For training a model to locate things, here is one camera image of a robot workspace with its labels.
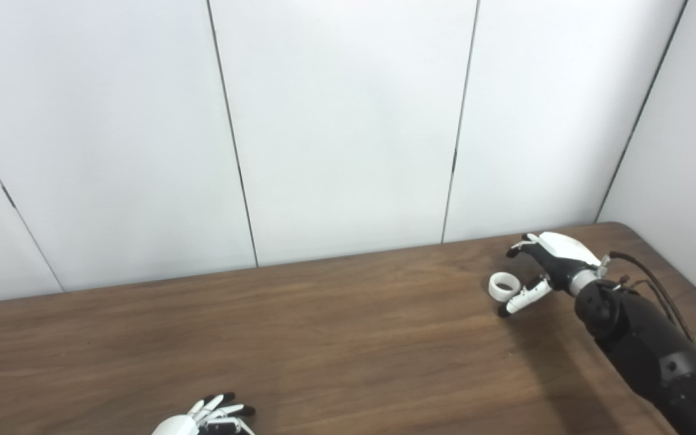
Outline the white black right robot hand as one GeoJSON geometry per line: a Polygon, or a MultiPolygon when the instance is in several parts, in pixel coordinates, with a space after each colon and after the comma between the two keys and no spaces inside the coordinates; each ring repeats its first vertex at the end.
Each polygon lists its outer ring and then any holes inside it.
{"type": "Polygon", "coordinates": [[[523,234],[522,240],[506,252],[509,259],[527,254],[543,270],[500,303],[497,314],[508,318],[527,308],[553,291],[562,291],[572,297],[589,284],[604,279],[605,265],[579,240],[551,231],[539,235],[523,234]]]}

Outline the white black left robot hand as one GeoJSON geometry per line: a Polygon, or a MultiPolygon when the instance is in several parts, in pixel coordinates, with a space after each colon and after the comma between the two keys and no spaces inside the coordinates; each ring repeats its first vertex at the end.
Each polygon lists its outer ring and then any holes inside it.
{"type": "Polygon", "coordinates": [[[254,434],[246,418],[256,408],[235,402],[235,393],[206,396],[183,414],[162,421],[153,434],[254,434]]]}

